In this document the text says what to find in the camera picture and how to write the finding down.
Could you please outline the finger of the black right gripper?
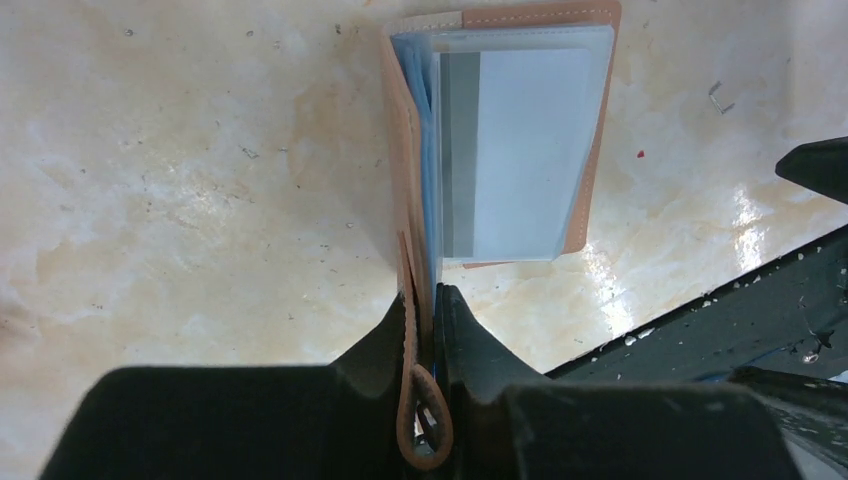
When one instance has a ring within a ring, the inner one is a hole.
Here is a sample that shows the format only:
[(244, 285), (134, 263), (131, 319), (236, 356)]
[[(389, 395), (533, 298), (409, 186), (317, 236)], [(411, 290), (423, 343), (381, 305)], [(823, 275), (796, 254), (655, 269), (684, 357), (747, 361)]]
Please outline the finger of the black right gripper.
[(847, 138), (799, 145), (777, 162), (775, 173), (792, 183), (847, 204)]

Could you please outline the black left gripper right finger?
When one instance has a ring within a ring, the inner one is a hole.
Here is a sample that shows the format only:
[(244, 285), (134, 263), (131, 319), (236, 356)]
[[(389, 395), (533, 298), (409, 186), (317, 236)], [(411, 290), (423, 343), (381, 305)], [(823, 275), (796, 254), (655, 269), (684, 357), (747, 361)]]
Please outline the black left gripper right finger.
[(797, 479), (766, 408), (728, 383), (560, 382), (511, 353), (460, 290), (435, 295), (454, 444), (440, 479)]

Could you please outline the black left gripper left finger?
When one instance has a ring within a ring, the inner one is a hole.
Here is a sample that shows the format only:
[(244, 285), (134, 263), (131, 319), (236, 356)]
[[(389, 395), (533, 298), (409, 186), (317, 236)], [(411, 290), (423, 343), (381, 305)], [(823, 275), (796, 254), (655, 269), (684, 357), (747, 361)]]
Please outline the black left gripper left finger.
[(126, 367), (82, 399), (45, 479), (399, 479), (404, 305), (326, 365)]

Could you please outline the grey credit card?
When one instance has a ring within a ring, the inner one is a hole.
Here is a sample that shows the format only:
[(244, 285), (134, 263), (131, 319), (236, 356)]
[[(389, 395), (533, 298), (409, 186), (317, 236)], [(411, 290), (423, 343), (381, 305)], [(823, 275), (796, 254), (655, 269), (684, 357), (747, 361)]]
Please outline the grey credit card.
[(439, 60), (444, 257), (553, 258), (590, 143), (592, 54), (490, 50)]

